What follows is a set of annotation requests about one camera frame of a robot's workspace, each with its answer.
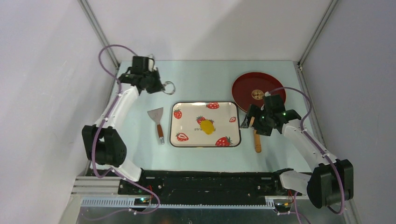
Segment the metal scraper wooden handle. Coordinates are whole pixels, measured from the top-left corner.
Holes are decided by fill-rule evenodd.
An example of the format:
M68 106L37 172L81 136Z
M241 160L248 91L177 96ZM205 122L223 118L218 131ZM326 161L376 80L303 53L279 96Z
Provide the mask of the metal scraper wooden handle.
M163 129L161 126L161 118L163 115L163 107L147 111L148 116L155 122L159 141L162 145L165 144Z

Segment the yellow dough piece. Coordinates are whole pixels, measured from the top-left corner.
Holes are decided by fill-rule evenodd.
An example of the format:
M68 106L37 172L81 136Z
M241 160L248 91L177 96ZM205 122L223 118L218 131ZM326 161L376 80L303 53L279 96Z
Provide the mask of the yellow dough piece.
M212 134L215 131L214 125L210 120L203 120L200 123L200 128L204 131L207 135Z

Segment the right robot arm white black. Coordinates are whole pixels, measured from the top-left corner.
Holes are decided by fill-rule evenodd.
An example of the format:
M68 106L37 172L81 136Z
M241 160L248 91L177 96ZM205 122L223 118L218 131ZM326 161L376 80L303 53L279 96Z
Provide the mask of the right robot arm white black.
M340 160L330 153L303 124L293 109L286 110L280 95L263 98L264 104L251 104L241 128L252 128L258 135L270 136L277 130L305 159L311 174L291 168L278 170L279 178L272 181L272 190L284 195L289 190L307 195L318 209L334 204L345 206L354 197L354 168L347 159Z

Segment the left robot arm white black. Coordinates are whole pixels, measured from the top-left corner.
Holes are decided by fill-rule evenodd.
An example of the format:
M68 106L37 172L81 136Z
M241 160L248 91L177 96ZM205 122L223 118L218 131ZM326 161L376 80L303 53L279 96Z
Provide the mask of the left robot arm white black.
M82 137L88 160L97 177L98 166L106 166L121 178L130 180L130 189L136 194L143 194L148 182L141 178L142 169L127 159L127 146L118 130L124 124L132 104L142 91L157 93L165 90L153 55L134 56L132 64L120 76L115 76L117 90L102 115L92 125L85 125Z

